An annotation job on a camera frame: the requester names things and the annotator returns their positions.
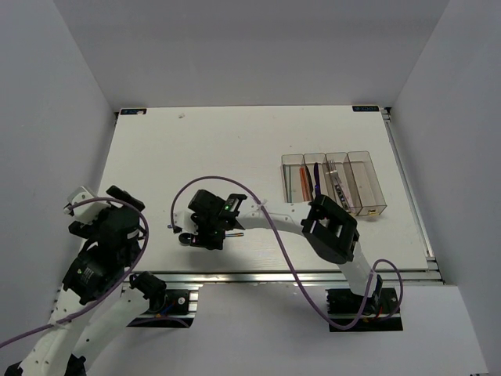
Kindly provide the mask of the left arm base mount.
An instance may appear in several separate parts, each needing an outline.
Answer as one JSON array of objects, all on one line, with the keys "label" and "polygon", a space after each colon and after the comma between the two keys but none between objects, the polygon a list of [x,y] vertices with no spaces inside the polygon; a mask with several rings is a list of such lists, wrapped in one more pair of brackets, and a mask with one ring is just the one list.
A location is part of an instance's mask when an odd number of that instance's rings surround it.
[{"label": "left arm base mount", "polygon": [[132,320],[128,327],[188,329],[192,326],[198,303],[198,290],[168,288],[164,300]]}]

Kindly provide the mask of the purple knife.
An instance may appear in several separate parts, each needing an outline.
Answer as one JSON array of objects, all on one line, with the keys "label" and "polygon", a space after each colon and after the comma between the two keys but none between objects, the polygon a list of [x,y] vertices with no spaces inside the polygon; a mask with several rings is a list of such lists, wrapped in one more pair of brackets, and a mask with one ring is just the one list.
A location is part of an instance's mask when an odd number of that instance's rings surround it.
[{"label": "purple knife", "polygon": [[321,182],[320,182],[320,173],[319,173],[319,163],[318,162],[314,163],[313,173],[314,173],[314,181],[315,181],[314,192],[315,192],[315,197],[317,197],[322,193]]}]

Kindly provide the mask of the black rainbow knife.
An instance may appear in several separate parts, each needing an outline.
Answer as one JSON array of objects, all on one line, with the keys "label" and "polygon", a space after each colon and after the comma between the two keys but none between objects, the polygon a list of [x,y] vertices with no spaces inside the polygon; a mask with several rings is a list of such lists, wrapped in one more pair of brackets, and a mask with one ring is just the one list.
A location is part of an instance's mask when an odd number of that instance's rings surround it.
[{"label": "black rainbow knife", "polygon": [[313,198],[315,197],[314,185],[313,185],[311,173],[310,173],[307,165],[305,165],[305,174],[306,174],[306,179],[307,179],[307,183],[308,183],[308,191],[310,193],[310,200],[313,200]]}]

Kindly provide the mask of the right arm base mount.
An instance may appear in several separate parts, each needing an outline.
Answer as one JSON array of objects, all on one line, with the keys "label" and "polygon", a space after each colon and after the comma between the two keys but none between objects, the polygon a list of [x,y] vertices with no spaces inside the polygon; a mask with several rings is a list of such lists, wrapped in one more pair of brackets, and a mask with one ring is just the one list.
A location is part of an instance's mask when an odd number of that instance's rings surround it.
[{"label": "right arm base mount", "polygon": [[[354,295],[349,289],[329,289],[326,291],[327,314],[339,325],[351,323],[359,311],[362,296]],[[398,294],[394,288],[383,288],[378,303],[371,298],[366,302],[357,324],[348,329],[351,332],[403,331],[400,309],[393,316],[387,316],[395,309]]]}]

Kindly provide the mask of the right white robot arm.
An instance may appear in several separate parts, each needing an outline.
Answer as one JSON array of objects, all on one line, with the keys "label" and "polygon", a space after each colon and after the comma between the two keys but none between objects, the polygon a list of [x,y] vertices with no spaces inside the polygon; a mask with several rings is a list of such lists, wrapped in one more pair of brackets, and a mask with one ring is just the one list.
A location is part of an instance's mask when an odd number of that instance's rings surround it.
[{"label": "right white robot arm", "polygon": [[382,302],[382,281],[362,253],[357,221],[328,196],[259,204],[245,194],[223,199],[198,190],[186,210],[171,213],[171,228],[181,244],[207,250],[222,250],[226,233],[233,230],[270,229],[302,236],[322,260],[340,268],[359,310],[372,312]]}]

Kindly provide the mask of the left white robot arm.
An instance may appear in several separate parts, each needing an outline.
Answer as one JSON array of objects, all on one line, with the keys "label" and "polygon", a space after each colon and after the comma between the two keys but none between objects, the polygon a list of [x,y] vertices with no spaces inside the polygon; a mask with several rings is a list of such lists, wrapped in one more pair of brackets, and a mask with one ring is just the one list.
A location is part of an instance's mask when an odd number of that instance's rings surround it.
[{"label": "left white robot arm", "polygon": [[64,211],[81,238],[49,322],[1,344],[40,334],[7,375],[84,375],[98,355],[136,317],[164,307],[166,284],[150,272],[134,274],[149,240],[144,203],[117,186],[97,197],[81,187]]}]

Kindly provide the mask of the black rainbow-handled spoon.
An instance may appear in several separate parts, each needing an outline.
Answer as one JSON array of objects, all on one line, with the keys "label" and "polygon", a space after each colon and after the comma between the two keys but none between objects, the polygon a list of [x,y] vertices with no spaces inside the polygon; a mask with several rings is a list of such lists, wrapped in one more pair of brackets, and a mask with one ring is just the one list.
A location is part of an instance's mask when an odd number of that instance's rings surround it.
[{"label": "black rainbow-handled spoon", "polygon": [[[240,232],[240,233],[227,233],[225,235],[226,237],[243,237],[244,236],[244,233],[243,232]],[[179,236],[178,236],[178,240],[179,242],[182,244],[182,245],[190,245],[190,242],[191,242],[191,238],[193,237],[192,234],[189,234],[189,233],[181,233]]]}]

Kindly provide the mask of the silver pink-handled fork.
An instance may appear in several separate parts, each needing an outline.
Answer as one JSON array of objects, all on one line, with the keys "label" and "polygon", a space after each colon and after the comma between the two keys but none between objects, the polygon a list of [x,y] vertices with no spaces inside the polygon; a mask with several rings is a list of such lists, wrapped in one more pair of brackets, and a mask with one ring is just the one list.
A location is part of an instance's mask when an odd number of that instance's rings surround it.
[{"label": "silver pink-handled fork", "polygon": [[332,180],[333,186],[334,187],[341,186],[340,180],[339,180],[339,173],[338,173],[338,170],[336,167],[335,160],[332,160],[332,159],[328,160],[328,166],[329,166],[329,174],[330,174],[330,178]]}]

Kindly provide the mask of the red chopstick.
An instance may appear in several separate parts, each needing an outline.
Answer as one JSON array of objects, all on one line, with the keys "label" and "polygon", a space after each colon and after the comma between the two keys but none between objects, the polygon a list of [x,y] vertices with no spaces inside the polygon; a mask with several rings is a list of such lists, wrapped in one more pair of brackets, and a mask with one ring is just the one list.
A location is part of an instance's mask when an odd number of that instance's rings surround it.
[{"label": "red chopstick", "polygon": [[299,173],[300,173],[301,192],[302,192],[303,200],[310,201],[310,196],[309,196],[309,192],[308,192],[308,183],[307,183],[307,178],[306,178],[306,174],[305,174],[305,168],[300,167]]}]

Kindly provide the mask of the dark-handled silver fork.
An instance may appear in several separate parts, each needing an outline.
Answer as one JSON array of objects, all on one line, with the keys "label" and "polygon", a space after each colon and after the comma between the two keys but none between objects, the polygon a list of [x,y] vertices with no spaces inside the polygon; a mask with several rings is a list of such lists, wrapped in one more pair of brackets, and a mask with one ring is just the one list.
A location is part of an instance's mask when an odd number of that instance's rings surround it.
[{"label": "dark-handled silver fork", "polygon": [[347,194],[347,191],[344,188],[343,183],[341,182],[341,178],[339,177],[337,170],[332,171],[330,174],[333,180],[334,189],[339,198],[341,206],[344,208],[344,210],[349,211],[350,210],[349,195]]}]

